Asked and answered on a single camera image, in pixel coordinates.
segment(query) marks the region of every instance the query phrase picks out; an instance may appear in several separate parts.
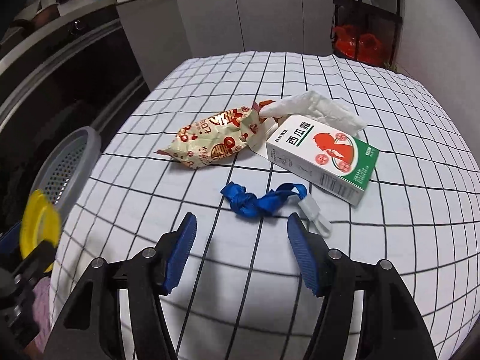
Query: blue strap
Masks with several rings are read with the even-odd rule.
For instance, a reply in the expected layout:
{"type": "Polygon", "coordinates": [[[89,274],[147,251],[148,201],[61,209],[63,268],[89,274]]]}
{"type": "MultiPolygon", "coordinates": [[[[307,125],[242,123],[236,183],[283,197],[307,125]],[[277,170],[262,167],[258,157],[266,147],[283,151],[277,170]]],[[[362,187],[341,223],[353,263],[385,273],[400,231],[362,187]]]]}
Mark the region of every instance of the blue strap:
{"type": "Polygon", "coordinates": [[[272,216],[285,204],[289,196],[297,195],[302,200],[307,195],[307,189],[303,184],[294,183],[282,184],[277,190],[270,190],[261,198],[246,191],[245,187],[231,181],[220,191],[230,202],[232,211],[246,218],[272,216]],[[298,190],[298,193],[292,191],[294,188],[298,190]]]}

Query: green stripe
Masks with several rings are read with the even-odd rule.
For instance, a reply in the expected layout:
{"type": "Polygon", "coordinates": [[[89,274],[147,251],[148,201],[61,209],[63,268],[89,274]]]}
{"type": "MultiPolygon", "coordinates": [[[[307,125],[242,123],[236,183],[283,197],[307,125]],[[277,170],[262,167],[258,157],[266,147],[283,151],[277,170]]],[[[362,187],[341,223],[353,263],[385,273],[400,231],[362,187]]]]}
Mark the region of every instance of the green stripe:
{"type": "Polygon", "coordinates": [[[308,135],[309,132],[311,132],[313,130],[314,126],[311,126],[310,129],[307,131],[307,133],[302,137],[302,139],[300,139],[300,141],[297,143],[296,146],[299,146],[302,141],[305,139],[305,137],[308,135]]]}

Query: table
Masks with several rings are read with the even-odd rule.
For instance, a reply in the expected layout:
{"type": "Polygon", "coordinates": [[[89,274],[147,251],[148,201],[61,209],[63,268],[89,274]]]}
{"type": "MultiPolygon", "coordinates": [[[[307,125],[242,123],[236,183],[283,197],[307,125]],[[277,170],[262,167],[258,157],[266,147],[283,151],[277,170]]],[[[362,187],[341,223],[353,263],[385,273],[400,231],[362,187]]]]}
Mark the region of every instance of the table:
{"type": "MultiPolygon", "coordinates": [[[[176,68],[118,131],[66,222],[51,280],[52,320],[94,257],[130,258],[193,212],[198,231],[182,279],[161,298],[179,358],[302,358],[322,300],[303,285],[287,239],[296,201],[273,218],[246,220],[220,190],[234,181],[262,196],[284,182],[306,182],[249,150],[198,170],[154,151],[195,120],[311,89],[364,118],[369,126],[359,137],[381,152],[356,208],[307,183],[333,223],[328,246],[357,261],[391,260],[438,357],[449,358],[480,310],[480,170],[420,83],[334,56],[242,52],[176,68]]],[[[361,306],[357,293],[345,359],[355,357],[361,306]]],[[[124,291],[121,319],[131,359],[124,291]]]]}

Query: white plastic clip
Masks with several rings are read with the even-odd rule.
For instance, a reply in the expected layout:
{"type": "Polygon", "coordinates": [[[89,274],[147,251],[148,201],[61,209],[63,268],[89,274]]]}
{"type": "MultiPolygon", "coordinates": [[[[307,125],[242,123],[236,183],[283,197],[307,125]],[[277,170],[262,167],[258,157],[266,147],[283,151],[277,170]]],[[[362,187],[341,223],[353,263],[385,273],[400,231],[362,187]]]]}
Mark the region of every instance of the white plastic clip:
{"type": "Polygon", "coordinates": [[[318,207],[317,202],[311,194],[307,193],[305,198],[298,202],[298,205],[307,219],[313,222],[320,235],[323,238],[328,238],[332,232],[332,224],[320,214],[320,207],[318,207]]]}

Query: white and green box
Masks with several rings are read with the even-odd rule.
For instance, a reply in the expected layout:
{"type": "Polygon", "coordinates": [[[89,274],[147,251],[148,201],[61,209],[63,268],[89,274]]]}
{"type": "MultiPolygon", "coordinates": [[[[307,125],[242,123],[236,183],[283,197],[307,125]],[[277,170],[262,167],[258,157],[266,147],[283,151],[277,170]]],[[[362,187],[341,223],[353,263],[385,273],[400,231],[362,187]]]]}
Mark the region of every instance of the white and green box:
{"type": "Polygon", "coordinates": [[[378,149],[330,126],[292,115],[266,142],[268,159],[357,205],[378,158],[378,149]]]}

